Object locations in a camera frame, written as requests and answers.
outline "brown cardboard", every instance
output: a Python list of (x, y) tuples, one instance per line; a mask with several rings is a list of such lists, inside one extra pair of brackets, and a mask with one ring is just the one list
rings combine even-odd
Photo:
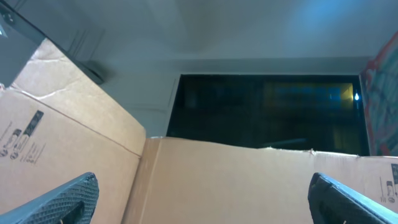
[(120, 223), (144, 128), (49, 41), (12, 86), (0, 89), (0, 214), (94, 172), (92, 223)]
[(148, 139), (123, 223), (312, 223), (314, 172), (398, 212), (391, 164), (398, 158)]

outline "white ceiling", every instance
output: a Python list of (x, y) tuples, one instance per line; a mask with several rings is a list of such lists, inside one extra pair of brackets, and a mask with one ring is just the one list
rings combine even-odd
[(120, 73), (356, 72), (398, 30), (396, 0), (75, 3), (106, 29), (95, 59)]

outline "cardboard box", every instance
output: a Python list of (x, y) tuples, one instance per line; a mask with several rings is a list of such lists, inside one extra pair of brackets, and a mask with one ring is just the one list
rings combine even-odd
[(99, 183), (92, 223), (311, 223), (314, 172), (398, 212), (396, 157), (145, 140), (47, 40), (0, 90), (0, 114), (0, 213), (88, 171)]

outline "ceiling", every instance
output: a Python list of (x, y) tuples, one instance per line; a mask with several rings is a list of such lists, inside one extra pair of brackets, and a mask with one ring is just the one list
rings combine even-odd
[(117, 73), (355, 73), (398, 30), (393, 0), (74, 0)]

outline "dark window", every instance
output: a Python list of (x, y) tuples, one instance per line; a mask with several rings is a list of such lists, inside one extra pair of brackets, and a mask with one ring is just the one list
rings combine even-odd
[(369, 155), (359, 78), (349, 75), (182, 75), (167, 135)]

